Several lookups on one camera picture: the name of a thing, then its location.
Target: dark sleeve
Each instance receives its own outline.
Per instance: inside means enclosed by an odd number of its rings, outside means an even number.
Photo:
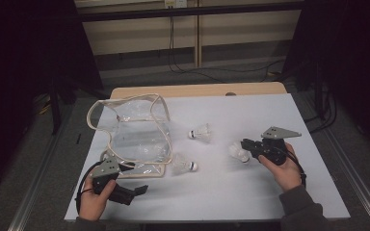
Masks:
[[[76,218],[76,222],[72,225],[71,231],[105,231],[106,225],[99,221],[90,221],[83,218]]]
[[[330,230],[323,207],[314,203],[304,186],[296,187],[280,195],[285,216],[281,219],[281,230]]]

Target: person's left hand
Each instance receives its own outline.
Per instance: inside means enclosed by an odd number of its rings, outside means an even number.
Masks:
[[[91,221],[99,220],[106,208],[107,199],[113,192],[116,184],[115,180],[110,180],[101,194],[95,194],[93,190],[93,180],[88,176],[84,182],[79,217]]]

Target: gray carpet floor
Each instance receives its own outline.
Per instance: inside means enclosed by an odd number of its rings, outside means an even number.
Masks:
[[[203,74],[215,76],[222,82],[257,82],[261,81],[264,73],[224,74],[220,70],[205,70]],[[195,79],[201,79],[198,84],[217,83],[218,80],[200,74],[187,73],[175,74],[161,72],[154,74],[137,75],[125,79],[108,80],[106,92],[114,87],[127,87],[141,85],[152,85],[149,80],[161,80],[165,85],[170,84],[195,84]],[[303,116],[310,118],[315,115],[312,90],[297,92],[294,88],[294,79],[284,83],[287,90],[293,94],[295,102]],[[24,230],[67,230],[70,223],[63,220],[68,203],[72,197],[73,189],[76,187],[82,165],[90,148],[93,130],[86,123],[86,113],[95,101],[94,98],[83,92],[76,92],[79,96],[74,105],[62,105],[61,111],[71,110],[69,119],[64,122],[64,132],[54,150],[53,157],[48,163],[47,171],[44,173],[38,195],[33,202],[32,209],[27,214],[27,222]],[[340,145],[347,153],[351,163],[356,168],[360,177],[370,190],[370,139],[362,135],[357,129],[350,115],[346,113],[339,103],[337,105],[337,119],[330,127]],[[47,145],[53,138],[52,117],[50,110],[43,115],[36,115],[32,126],[26,133],[22,143],[13,155],[9,166],[6,168],[0,183],[0,230],[8,230],[16,214],[17,209],[28,190],[30,183],[40,167],[42,155]],[[308,123],[311,130],[319,125],[318,120]],[[354,190],[351,182],[343,172],[337,161],[337,156],[332,148],[326,132],[321,131],[312,135],[320,154],[334,183],[338,188],[351,218],[330,221],[333,230],[370,230],[370,216],[366,212],[361,200]],[[263,223],[239,223],[239,224],[127,224],[118,222],[107,223],[108,230],[134,231],[134,230],[279,230],[277,222]]]

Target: white shuttlecock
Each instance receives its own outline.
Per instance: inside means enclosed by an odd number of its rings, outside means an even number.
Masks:
[[[249,160],[249,152],[242,148],[242,144],[239,141],[236,141],[229,147],[229,154],[231,157],[234,157],[240,160],[243,163],[246,163]]]
[[[212,133],[209,129],[209,124],[203,124],[197,129],[194,129],[188,133],[188,137],[191,139],[196,139],[200,141],[210,142]]]
[[[189,171],[196,171],[198,165],[195,162],[188,160],[181,154],[175,154],[172,160],[172,171],[175,174],[181,174]]]

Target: clear plastic bag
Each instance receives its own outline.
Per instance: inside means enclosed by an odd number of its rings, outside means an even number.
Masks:
[[[135,164],[120,178],[158,177],[172,160],[170,114],[159,94],[98,100],[89,109],[88,125],[108,134],[103,160],[117,158],[124,166]]]

